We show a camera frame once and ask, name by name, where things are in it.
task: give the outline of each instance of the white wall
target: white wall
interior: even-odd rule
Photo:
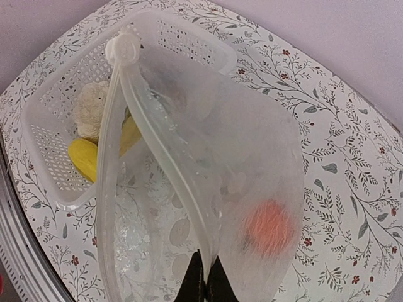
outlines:
[[[403,130],[403,1],[214,0],[281,36]],[[0,91],[107,0],[0,0]]]

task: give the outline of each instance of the orange fuzzy ball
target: orange fuzzy ball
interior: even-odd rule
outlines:
[[[280,255],[295,234],[291,217],[274,200],[259,204],[245,220],[250,248],[262,256]]]

